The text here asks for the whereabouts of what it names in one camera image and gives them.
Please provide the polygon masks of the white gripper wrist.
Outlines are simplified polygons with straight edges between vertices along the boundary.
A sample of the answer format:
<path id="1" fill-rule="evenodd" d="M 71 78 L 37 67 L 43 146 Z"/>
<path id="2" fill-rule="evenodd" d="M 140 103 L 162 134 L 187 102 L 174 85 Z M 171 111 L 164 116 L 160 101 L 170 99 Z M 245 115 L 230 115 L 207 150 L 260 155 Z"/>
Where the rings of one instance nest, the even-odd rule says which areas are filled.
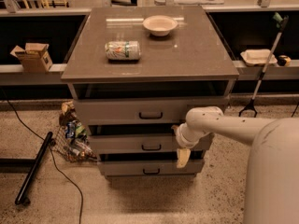
<path id="1" fill-rule="evenodd" d="M 203 133 L 191 129 L 186 123 L 182 123 L 175 128 L 175 135 L 181 147 L 177 149 L 177 168 L 184 168 L 191 155 L 189 148 L 193 148 L 198 144 L 203 137 Z"/>

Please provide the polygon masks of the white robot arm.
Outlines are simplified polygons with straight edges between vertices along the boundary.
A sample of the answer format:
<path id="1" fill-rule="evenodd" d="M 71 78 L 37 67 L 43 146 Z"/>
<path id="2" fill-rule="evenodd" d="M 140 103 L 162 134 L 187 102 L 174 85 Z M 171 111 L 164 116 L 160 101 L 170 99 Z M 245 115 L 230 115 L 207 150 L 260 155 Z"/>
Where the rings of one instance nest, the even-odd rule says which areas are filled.
<path id="1" fill-rule="evenodd" d="M 243 224 L 299 224 L 299 118 L 230 117 L 216 106 L 196 107 L 173 130 L 178 168 L 210 133 L 250 146 Z"/>

